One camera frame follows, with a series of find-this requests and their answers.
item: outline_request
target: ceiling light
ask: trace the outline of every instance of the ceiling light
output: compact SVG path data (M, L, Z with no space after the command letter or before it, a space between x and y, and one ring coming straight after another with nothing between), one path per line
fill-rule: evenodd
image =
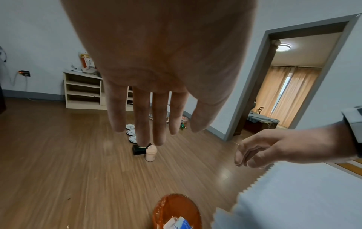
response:
M289 44L285 44L285 43L281 43L278 48L277 48L277 52L286 52L291 48L291 45Z

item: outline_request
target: window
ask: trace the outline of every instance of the window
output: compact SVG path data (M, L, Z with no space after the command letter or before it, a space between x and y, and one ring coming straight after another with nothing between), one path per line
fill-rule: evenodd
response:
M274 104L274 106L273 106L273 109L271 110L271 113L274 112L274 110L275 110L275 108L276 108L276 105L278 105L278 102L279 102L280 98L282 97L285 89L287 88L288 83L289 83L290 78L291 78L292 75L293 75L293 73L289 73L288 77L285 79L284 84L283 84L283 86L282 86L282 89L280 90L280 93L279 93L279 95L278 95L278 98L276 99L275 104Z

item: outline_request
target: ceiling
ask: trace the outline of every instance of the ceiling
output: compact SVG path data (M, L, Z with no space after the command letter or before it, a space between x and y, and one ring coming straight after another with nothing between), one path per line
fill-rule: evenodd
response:
M272 65L323 67L341 33L281 39L291 45L286 52L276 52Z

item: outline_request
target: power outlet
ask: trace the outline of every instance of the power outlet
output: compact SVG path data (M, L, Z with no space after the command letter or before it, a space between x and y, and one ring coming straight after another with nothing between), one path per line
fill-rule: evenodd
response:
M29 71L21 70L21 71L18 71L18 72L19 72L20 75L30 77L30 72Z

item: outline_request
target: beige curtain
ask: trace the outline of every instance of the beige curtain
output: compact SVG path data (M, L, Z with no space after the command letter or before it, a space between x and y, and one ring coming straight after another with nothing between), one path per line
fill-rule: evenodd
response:
M260 114L270 117L273 106L290 70L291 68L287 67L269 68L269 71L256 97L256 107L252 109L252 111L256 112L259 107L263 106L264 109Z
M289 127L321 70L296 68L278 105L271 114L281 126Z

